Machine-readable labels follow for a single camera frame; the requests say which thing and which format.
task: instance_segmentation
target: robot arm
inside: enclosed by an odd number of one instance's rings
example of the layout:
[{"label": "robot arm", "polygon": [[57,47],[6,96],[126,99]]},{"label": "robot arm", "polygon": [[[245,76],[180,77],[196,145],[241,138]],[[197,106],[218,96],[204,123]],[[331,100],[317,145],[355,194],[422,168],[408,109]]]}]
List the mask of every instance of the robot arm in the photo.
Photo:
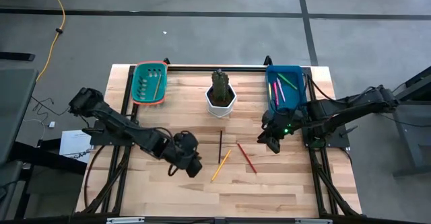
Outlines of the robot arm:
[{"label": "robot arm", "polygon": [[394,112],[398,104],[391,90],[380,85],[340,100],[310,101],[295,110],[267,110],[262,117],[263,132],[257,142],[265,143],[274,153],[279,153],[279,140],[301,128],[312,130],[316,139],[324,141],[338,126],[369,113]]},{"label": "robot arm", "polygon": [[156,159],[165,159],[178,169],[186,170],[191,178],[202,168],[199,153],[196,152],[198,142],[188,131],[172,136],[160,131],[160,128],[140,127],[109,107],[102,93],[95,89],[82,88],[69,105],[69,112],[75,116],[93,116],[99,120],[95,126],[100,128],[83,129],[92,139],[107,135],[112,145],[135,143]]}]

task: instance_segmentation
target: green plant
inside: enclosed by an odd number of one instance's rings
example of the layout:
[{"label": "green plant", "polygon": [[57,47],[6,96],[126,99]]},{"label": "green plant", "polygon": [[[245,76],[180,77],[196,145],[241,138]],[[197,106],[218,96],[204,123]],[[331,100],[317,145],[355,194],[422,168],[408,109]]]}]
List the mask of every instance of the green plant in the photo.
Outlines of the green plant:
[{"label": "green plant", "polygon": [[229,77],[227,74],[222,72],[221,69],[213,72],[213,91],[212,98],[214,105],[226,106],[230,103],[232,97],[229,92]]}]

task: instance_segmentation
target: wooden tabletop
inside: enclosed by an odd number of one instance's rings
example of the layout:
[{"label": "wooden tabletop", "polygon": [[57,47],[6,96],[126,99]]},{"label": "wooden tabletop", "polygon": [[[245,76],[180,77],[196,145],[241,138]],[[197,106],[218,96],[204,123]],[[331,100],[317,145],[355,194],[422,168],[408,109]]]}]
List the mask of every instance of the wooden tabletop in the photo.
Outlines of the wooden tabletop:
[{"label": "wooden tabletop", "polygon": [[[130,65],[113,65],[105,101],[120,111]],[[334,91],[328,67],[311,67],[313,79],[328,95]],[[264,73],[229,72],[238,99],[233,112],[218,119],[207,112],[205,91],[211,85],[211,72],[168,72],[166,101],[159,106],[140,106],[141,126],[163,126],[177,133],[191,131],[198,139],[203,169],[195,178],[184,171],[168,176],[169,164],[151,158],[133,147],[123,195],[122,216],[171,217],[318,217],[308,151],[300,130],[281,140],[281,151],[274,154],[256,143],[262,132],[261,117],[267,109]],[[317,98],[323,98],[316,91]],[[223,131],[222,157],[232,150],[217,178],[220,131]],[[258,174],[253,173],[235,142],[250,157]],[[345,153],[328,149],[333,183],[359,213],[361,212],[352,167]],[[90,173],[88,197],[91,201],[106,182],[112,147],[105,147]],[[81,188],[77,211],[84,208]],[[114,186],[110,209],[114,202]],[[326,188],[325,207],[329,210]]]}]

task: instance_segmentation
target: gray floor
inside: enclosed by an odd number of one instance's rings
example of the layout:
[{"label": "gray floor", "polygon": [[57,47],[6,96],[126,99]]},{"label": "gray floor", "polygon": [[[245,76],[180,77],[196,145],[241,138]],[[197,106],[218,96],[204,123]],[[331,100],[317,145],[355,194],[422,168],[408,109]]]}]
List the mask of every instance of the gray floor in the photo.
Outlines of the gray floor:
[{"label": "gray floor", "polygon": [[[298,0],[62,0],[67,9],[146,11],[300,12]],[[310,13],[431,14],[431,0],[306,0]],[[0,0],[0,7],[58,8],[55,0]],[[0,67],[43,68],[56,15],[0,15],[0,50],[31,52],[33,63]],[[395,88],[431,65],[431,21],[311,20],[319,65],[329,66],[338,98],[369,85]],[[104,91],[114,63],[169,57],[173,63],[260,65],[269,54],[277,65],[310,65],[302,19],[250,17],[67,17],[47,72],[34,97],[63,111],[80,87]],[[26,119],[38,118],[30,104]],[[83,127],[70,114],[54,116],[55,129]],[[353,168],[364,214],[429,223],[431,175],[394,179],[409,165],[393,122],[363,117],[350,125]],[[18,139],[35,144],[42,127],[25,122]],[[30,188],[28,217],[69,214],[82,177],[56,171],[39,174]]]}]

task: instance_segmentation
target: white flower pot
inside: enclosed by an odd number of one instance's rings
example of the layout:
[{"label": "white flower pot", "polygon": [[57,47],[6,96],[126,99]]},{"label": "white flower pot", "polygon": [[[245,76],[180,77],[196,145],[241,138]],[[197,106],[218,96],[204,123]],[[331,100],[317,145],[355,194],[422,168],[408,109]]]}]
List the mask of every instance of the white flower pot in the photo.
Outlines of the white flower pot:
[{"label": "white flower pot", "polygon": [[208,88],[208,90],[205,92],[205,97],[207,98],[207,102],[208,102],[208,112],[213,114],[214,116],[217,116],[218,118],[229,115],[229,113],[231,113],[233,111],[234,102],[236,101],[236,93],[234,91],[234,88],[229,84],[229,88],[232,91],[232,93],[234,94],[234,98],[230,102],[229,106],[221,107],[221,106],[213,106],[211,101],[209,101],[208,93],[212,87],[213,86],[210,86]]}]

